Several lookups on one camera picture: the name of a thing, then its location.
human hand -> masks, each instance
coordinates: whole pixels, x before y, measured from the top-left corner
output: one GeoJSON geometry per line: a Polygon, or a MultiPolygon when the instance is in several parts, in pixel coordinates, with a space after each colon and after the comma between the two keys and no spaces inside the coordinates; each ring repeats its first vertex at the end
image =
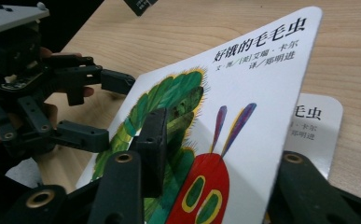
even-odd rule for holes
{"type": "MultiPolygon", "coordinates": [[[[45,49],[45,48],[40,49],[41,58],[48,58],[53,55],[69,55],[69,54],[74,54],[76,56],[81,57],[80,53],[52,53],[49,49],[45,49]]],[[[84,87],[84,97],[89,97],[92,95],[93,95],[93,88],[84,87]]],[[[56,105],[45,104],[44,111],[46,112],[49,121],[55,126],[57,123],[57,113],[58,113],[58,108],[56,107],[56,105]]],[[[19,128],[21,126],[20,120],[17,119],[15,115],[9,114],[8,116],[10,117],[11,123],[15,128],[19,128]]]]}

wood grain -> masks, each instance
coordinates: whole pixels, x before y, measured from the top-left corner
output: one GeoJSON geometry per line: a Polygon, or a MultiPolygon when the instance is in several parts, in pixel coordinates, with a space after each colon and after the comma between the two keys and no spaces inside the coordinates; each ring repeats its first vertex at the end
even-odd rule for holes
{"type": "MultiPolygon", "coordinates": [[[[324,18],[302,92],[342,103],[329,182],[361,197],[361,1],[162,0],[140,18],[123,1],[105,1],[64,51],[90,55],[107,69],[138,77],[308,6],[323,9],[324,18]]],[[[124,97],[94,88],[84,105],[69,107],[61,94],[49,102],[59,107],[59,119],[107,128],[124,97]]],[[[58,148],[40,160],[44,182],[74,190],[89,158],[86,152],[58,148]]]]}

book cover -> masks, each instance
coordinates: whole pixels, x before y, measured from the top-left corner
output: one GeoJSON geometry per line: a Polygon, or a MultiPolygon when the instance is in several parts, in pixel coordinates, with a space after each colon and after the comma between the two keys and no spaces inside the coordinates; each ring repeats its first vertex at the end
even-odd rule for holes
{"type": "Polygon", "coordinates": [[[145,199],[146,223],[261,223],[321,18],[306,7],[139,76],[109,127],[110,150],[77,186],[128,149],[148,112],[167,107],[164,192],[145,199]]]}

wooden table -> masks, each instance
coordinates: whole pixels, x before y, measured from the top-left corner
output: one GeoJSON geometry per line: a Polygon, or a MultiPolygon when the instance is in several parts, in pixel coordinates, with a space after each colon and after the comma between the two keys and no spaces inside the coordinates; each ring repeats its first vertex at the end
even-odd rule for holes
{"type": "MultiPolygon", "coordinates": [[[[64,51],[81,52],[107,69],[138,77],[308,6],[323,9],[324,18],[302,92],[342,103],[329,182],[361,197],[361,0],[160,0],[140,18],[123,1],[106,0],[64,51]]],[[[94,88],[84,105],[70,107],[59,93],[49,103],[59,107],[59,120],[107,128],[124,97],[94,88]]],[[[88,152],[59,147],[39,160],[43,180],[70,192],[89,159],[88,152]]]]}

green eye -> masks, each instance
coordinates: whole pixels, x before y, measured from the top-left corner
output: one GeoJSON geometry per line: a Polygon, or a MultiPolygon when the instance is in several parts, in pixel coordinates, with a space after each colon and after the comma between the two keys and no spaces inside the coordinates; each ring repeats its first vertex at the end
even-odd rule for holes
{"type": "Polygon", "coordinates": [[[198,216],[195,223],[211,223],[213,220],[215,220],[215,217],[220,211],[222,202],[223,197],[221,192],[216,189],[212,189],[203,202],[200,211],[198,211],[198,216]]]}
{"type": "Polygon", "coordinates": [[[188,189],[182,201],[182,207],[185,212],[190,213],[194,210],[195,206],[197,206],[205,181],[205,177],[203,175],[199,175],[188,189]]]}

